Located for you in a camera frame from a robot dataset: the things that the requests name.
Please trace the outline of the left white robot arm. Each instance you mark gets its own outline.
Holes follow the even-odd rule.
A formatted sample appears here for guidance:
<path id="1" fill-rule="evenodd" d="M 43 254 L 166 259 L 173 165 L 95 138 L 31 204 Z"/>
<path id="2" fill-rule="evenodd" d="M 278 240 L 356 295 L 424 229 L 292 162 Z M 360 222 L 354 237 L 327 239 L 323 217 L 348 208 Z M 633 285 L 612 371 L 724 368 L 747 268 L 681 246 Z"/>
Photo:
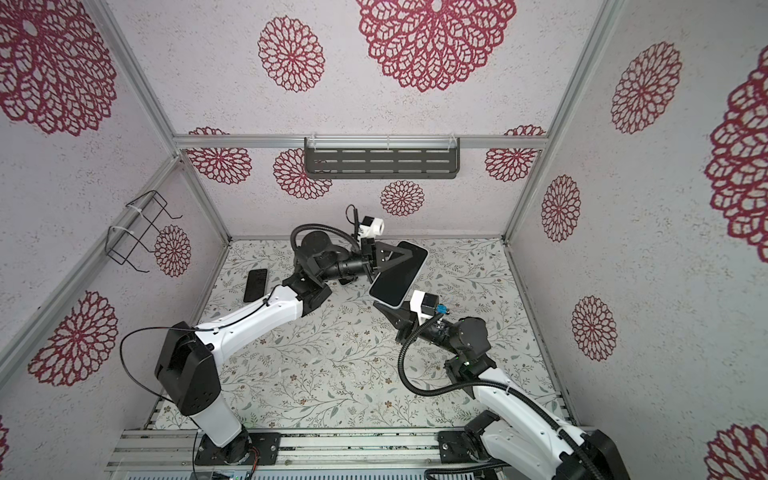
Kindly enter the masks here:
<path id="1" fill-rule="evenodd" d="M 318 309 L 332 294 L 330 283 L 371 281 L 371 295 L 387 306 L 401 302 L 428 252 L 402 241 L 393 246 L 374 237 L 350 235 L 317 223 L 290 235 L 293 273 L 264 297 L 217 320 L 169 328 L 154 374 L 179 412 L 190 418 L 215 448 L 231 451 L 239 462 L 251 440 L 224 398 L 220 368 L 268 332 Z"/>

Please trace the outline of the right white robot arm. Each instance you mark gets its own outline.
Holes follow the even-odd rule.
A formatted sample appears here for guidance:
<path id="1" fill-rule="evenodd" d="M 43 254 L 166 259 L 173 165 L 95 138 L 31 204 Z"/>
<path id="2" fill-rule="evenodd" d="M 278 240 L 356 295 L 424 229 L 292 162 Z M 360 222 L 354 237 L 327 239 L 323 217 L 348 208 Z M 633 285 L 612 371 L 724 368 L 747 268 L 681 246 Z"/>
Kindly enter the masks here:
<path id="1" fill-rule="evenodd" d="M 461 437 L 479 468 L 510 467 L 529 479 L 628 478 L 619 449 L 607 434 L 586 431 L 546 411 L 498 367 L 488 354 L 484 319 L 468 316 L 450 322 L 439 306 L 374 306 L 397 331 L 397 372 L 407 390 L 421 397 L 463 391 L 484 406 Z M 408 378 L 408 350 L 419 339 L 450 353 L 444 364 L 448 385 L 427 390 Z"/>

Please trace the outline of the black phone far left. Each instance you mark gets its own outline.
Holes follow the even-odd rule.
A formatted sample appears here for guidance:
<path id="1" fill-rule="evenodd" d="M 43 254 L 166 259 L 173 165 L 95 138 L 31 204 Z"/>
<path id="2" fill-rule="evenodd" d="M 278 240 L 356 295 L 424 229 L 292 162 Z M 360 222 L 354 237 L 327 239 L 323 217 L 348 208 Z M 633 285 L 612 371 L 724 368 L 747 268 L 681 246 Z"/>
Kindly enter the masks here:
<path id="1" fill-rule="evenodd" d="M 268 284 L 268 270 L 266 268 L 252 269 L 248 272 L 243 292 L 243 302 L 252 303 L 261 299 Z"/>

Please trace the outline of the grey slotted wall shelf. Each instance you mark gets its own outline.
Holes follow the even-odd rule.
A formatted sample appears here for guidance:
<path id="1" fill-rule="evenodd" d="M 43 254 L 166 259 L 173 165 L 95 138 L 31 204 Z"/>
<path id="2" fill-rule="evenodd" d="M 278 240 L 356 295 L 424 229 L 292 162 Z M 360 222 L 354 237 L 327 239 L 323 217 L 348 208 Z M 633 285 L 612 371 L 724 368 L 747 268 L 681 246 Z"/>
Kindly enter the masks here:
<path id="1" fill-rule="evenodd" d="M 445 180 L 459 173 L 460 140 L 396 142 L 390 138 L 322 141 L 306 138 L 304 167 L 313 180 Z"/>

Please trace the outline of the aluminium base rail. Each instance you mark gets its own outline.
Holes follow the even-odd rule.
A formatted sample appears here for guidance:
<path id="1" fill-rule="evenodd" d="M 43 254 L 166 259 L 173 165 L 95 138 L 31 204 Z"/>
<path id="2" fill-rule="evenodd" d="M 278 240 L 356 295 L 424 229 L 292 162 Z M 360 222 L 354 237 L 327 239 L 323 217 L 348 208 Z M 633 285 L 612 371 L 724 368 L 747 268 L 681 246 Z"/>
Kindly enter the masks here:
<path id="1" fill-rule="evenodd" d="M 201 447 L 195 430 L 125 430 L 104 471 L 117 477 L 138 472 L 248 472 L 341 469 L 458 468 L 474 463 L 467 453 L 439 441 L 438 428 L 253 429 L 256 451 L 227 464 Z"/>

